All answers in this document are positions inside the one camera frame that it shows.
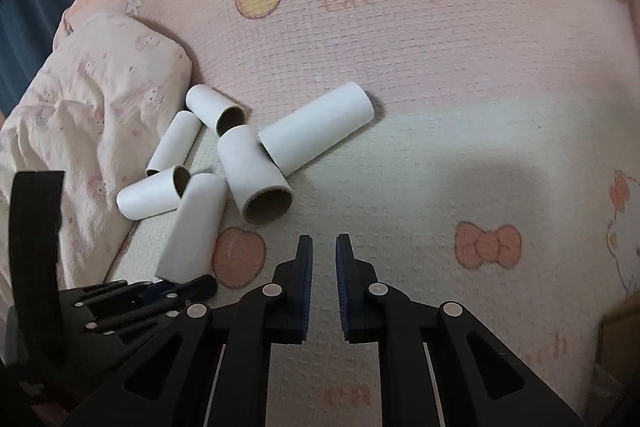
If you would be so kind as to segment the wide white cardboard tube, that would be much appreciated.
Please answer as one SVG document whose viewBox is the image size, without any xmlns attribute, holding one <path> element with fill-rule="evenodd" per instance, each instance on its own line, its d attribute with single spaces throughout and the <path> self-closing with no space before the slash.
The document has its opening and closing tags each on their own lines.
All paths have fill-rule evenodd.
<svg viewBox="0 0 640 427">
<path fill-rule="evenodd" d="M 250 225 L 268 225 L 291 207 L 293 192 L 248 124 L 228 130 L 217 144 L 222 170 L 241 216 Z"/>
</svg>

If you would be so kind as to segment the white tube open end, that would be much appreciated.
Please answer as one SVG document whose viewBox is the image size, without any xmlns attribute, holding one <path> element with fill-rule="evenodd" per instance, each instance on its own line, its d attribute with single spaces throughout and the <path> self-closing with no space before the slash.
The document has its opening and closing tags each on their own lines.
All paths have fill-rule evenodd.
<svg viewBox="0 0 640 427">
<path fill-rule="evenodd" d="M 186 167 L 175 166 L 131 184 L 116 196 L 120 213 L 131 221 L 140 221 L 176 210 L 191 180 Z"/>
</svg>

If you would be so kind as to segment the long white cardboard tube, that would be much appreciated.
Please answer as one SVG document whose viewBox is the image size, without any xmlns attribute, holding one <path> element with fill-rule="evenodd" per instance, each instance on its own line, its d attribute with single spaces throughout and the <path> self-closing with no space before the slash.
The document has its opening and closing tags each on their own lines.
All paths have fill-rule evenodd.
<svg viewBox="0 0 640 427">
<path fill-rule="evenodd" d="M 270 124 L 258 135 L 274 163 L 289 176 L 373 118 L 374 107 L 366 91 L 349 82 Z"/>
</svg>

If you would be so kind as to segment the slim white tube left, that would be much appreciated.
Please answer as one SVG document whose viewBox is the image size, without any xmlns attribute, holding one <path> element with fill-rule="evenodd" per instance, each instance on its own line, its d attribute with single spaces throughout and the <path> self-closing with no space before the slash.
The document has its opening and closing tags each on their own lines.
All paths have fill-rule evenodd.
<svg viewBox="0 0 640 427">
<path fill-rule="evenodd" d="M 189 156 L 202 127 L 201 121 L 188 110 L 180 110 L 171 121 L 146 166 L 147 176 L 182 166 Z"/>
</svg>

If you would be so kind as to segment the pink floral pillow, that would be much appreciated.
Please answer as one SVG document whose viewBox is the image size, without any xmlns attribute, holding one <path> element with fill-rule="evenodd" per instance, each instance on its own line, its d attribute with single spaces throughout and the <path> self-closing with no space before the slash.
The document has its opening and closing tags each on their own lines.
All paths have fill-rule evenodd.
<svg viewBox="0 0 640 427">
<path fill-rule="evenodd" d="M 192 62 L 171 38 L 98 14 L 63 38 L 1 128 L 1 223 L 19 171 L 62 170 L 58 285 L 101 283 L 131 223 L 116 195 L 141 180 L 181 109 Z"/>
</svg>

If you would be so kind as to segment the short white tube top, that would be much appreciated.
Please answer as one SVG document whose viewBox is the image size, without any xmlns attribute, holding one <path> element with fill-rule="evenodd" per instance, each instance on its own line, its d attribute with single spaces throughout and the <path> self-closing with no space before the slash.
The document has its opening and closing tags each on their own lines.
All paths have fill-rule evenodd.
<svg viewBox="0 0 640 427">
<path fill-rule="evenodd" d="M 197 84 L 186 92 L 186 107 L 218 136 L 246 123 L 241 106 L 204 84 Z"/>
</svg>

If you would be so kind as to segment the pink Hello Kitty blanket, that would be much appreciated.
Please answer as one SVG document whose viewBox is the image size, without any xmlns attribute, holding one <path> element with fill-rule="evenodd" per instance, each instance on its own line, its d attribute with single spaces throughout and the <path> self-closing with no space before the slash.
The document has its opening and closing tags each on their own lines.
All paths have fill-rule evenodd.
<svg viewBox="0 0 640 427">
<path fill-rule="evenodd" d="M 575 412 L 601 317 L 634 289 L 639 0 L 76 0 L 63 26 L 133 15 L 264 129 L 346 82 L 375 121 L 293 174 L 290 211 L 229 205 L 221 264 L 256 284 L 314 241 L 306 343 L 274 347 L 271 426 L 376 426 L 378 350 L 346 343 L 337 235 L 378 277 L 483 321 Z"/>
</svg>

